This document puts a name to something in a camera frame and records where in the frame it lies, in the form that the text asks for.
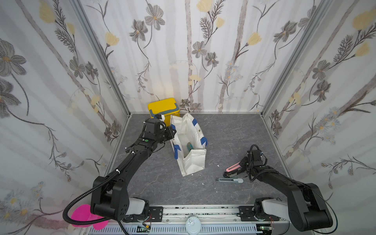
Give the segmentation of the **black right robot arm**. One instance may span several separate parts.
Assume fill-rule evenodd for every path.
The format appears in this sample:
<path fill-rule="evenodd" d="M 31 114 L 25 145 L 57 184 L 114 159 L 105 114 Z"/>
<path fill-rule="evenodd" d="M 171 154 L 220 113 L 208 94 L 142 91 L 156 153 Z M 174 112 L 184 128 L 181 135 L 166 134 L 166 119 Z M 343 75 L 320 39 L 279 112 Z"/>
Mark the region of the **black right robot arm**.
<path fill-rule="evenodd" d="M 241 161 L 250 182 L 258 180 L 272 186 L 287 197 L 286 203 L 273 198 L 258 198 L 254 203 L 254 215 L 263 219 L 268 215 L 289 221 L 300 232 L 330 228 L 334 224 L 329 205 L 317 185 L 293 180 L 267 165 L 263 152 L 252 145 Z"/>

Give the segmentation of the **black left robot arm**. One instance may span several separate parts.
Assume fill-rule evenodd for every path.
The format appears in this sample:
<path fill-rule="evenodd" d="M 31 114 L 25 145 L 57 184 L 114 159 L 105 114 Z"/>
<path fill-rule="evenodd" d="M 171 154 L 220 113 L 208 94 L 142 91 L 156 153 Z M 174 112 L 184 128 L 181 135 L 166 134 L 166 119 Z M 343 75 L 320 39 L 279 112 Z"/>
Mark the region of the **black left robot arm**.
<path fill-rule="evenodd" d="M 115 221 L 130 215 L 144 214 L 146 201 L 130 198 L 128 184 L 159 144 L 172 140 L 176 130 L 156 118 L 148 118 L 137 140 L 126 150 L 124 161 L 106 177 L 98 177 L 91 194 L 91 213 Z"/>

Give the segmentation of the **white Doraemon tote bag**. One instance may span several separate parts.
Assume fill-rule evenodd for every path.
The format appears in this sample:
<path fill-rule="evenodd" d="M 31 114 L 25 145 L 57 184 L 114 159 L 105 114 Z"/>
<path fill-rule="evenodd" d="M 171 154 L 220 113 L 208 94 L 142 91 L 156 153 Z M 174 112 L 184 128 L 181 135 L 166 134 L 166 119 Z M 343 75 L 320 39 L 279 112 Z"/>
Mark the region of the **white Doraemon tote bag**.
<path fill-rule="evenodd" d="M 176 131 L 170 142 L 182 176 L 204 170 L 208 140 L 197 119 L 189 113 L 183 117 L 173 116 L 170 126 Z"/>

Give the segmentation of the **grey blue utility knife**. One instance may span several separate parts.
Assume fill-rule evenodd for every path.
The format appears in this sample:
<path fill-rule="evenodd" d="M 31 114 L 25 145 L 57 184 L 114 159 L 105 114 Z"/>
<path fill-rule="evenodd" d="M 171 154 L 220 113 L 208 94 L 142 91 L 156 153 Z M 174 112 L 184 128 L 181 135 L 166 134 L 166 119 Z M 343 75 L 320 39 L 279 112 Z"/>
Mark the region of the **grey blue utility knife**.
<path fill-rule="evenodd" d="M 220 178 L 216 178 L 216 182 L 242 184 L 244 182 L 244 180 L 242 178 L 225 178 L 225 177 L 220 177 Z"/>

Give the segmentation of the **teal art knife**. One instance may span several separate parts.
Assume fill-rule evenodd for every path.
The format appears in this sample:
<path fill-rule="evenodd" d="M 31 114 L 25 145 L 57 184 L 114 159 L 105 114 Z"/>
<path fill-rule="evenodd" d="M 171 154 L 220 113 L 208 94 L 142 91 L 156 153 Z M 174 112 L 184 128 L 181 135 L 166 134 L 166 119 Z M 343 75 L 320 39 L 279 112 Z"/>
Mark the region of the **teal art knife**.
<path fill-rule="evenodd" d="M 187 143 L 186 147 L 187 147 L 188 152 L 191 152 L 192 150 L 194 150 L 194 147 L 190 142 Z"/>

